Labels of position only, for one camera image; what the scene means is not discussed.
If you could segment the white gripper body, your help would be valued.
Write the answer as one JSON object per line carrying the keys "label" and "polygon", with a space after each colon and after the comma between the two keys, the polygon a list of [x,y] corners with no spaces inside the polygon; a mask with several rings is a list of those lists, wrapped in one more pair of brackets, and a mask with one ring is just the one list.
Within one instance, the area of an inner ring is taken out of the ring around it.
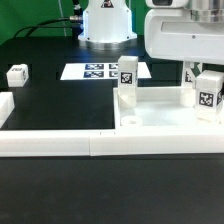
{"label": "white gripper body", "polygon": [[186,9],[151,9],[144,40],[152,58],[224,65],[224,23],[199,23]]}

